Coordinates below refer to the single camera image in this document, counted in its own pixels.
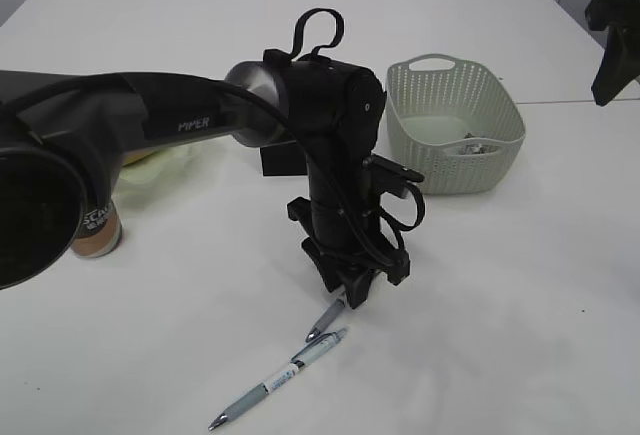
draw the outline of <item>light green basket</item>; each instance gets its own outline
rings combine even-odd
[[[410,68],[432,59],[453,66]],[[387,71],[387,92],[393,158],[425,176],[423,193],[491,190],[524,141],[518,108],[495,75],[479,63],[440,54],[397,63]]]

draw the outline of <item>pen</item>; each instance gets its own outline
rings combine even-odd
[[[345,302],[345,292],[342,292],[338,298],[336,298],[335,302],[333,302],[329,308],[327,308],[326,312],[322,314],[322,316],[318,319],[316,323],[313,324],[305,342],[309,343],[315,340],[317,337],[322,335],[324,331],[329,328],[338,316],[342,313],[342,310],[346,307]]]
[[[342,328],[337,332],[325,333],[315,339],[312,343],[291,357],[289,363],[284,367],[262,383],[259,383],[253,389],[249,390],[239,400],[225,408],[224,412],[218,415],[218,418],[211,422],[211,425],[209,425],[209,431],[212,432],[219,426],[224,425],[227,422],[234,421],[244,412],[267,398],[271,393],[295,377],[299,371],[311,365],[340,343],[346,333],[347,329]]]

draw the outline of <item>black object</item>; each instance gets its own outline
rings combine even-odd
[[[596,103],[604,106],[640,76],[640,0],[591,0],[585,16],[590,30],[609,28],[602,64],[591,87]]]
[[[334,39],[294,60],[306,21],[323,11],[336,21]],[[303,249],[327,289],[344,285],[355,308],[378,270],[400,283],[409,275],[401,232],[424,217],[413,185],[423,177],[371,154],[386,98],[380,82],[367,68],[319,54],[343,33],[338,12],[310,10],[296,24],[291,53],[266,50],[262,62],[237,65],[225,81],[0,72],[0,287],[39,273],[66,250],[87,205],[109,201],[125,153],[226,134],[266,147],[265,172],[302,172],[304,151],[310,200],[296,199],[288,213],[306,231]],[[297,157],[283,167],[278,157],[294,149]],[[385,192],[413,195],[414,225],[382,209]]]
[[[265,177],[306,175],[307,159],[296,142],[260,148],[262,174]]]

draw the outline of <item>pen tip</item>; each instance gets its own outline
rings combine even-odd
[[[309,335],[307,335],[307,338],[305,339],[305,342],[309,343],[309,342],[314,341],[316,338],[318,338],[318,335],[322,335],[322,332],[320,330],[318,330],[317,328],[314,328],[313,330],[311,330],[309,332]]]
[[[227,417],[226,413],[220,414],[220,416],[218,416],[218,418],[216,418],[213,422],[211,422],[211,425],[209,425],[209,431],[213,432],[220,425],[223,425],[228,421],[229,421],[229,417]]]

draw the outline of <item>black wire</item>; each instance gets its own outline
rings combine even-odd
[[[131,87],[126,83],[126,79],[123,75],[124,74],[120,73],[88,75],[66,79],[60,82],[46,85],[0,106],[0,115],[16,117],[18,113],[23,112],[24,110],[27,110],[41,102],[44,102],[45,100],[58,95],[62,95],[67,92],[84,88],[121,88],[124,85],[129,90],[132,90]],[[355,215],[355,210],[351,207],[346,193],[344,193],[333,174],[329,170],[327,170],[324,165],[318,162],[318,159],[314,156],[310,148],[310,144],[307,142],[304,135],[298,132],[295,126],[289,122],[289,119],[282,115],[282,113],[280,113],[280,111],[276,107],[265,101],[263,98],[245,90],[244,88],[238,87],[236,85],[231,85],[230,83],[220,80],[205,80],[207,80],[207,82],[209,82],[212,87],[222,89],[222,92],[235,95],[238,98],[257,105],[259,108],[267,112],[268,115],[272,116],[285,129],[287,129],[305,151],[309,160],[318,168],[318,171],[320,172],[325,183],[338,199],[338,202],[340,203],[340,206],[344,211],[347,223],[351,227],[351,230],[353,231],[358,241],[362,244],[363,248],[380,264],[386,267],[392,267],[394,265],[393,261],[386,255],[384,255],[380,250],[378,250],[378,248],[369,239],[368,235],[364,231],[364,228],[360,224],[359,217]]]

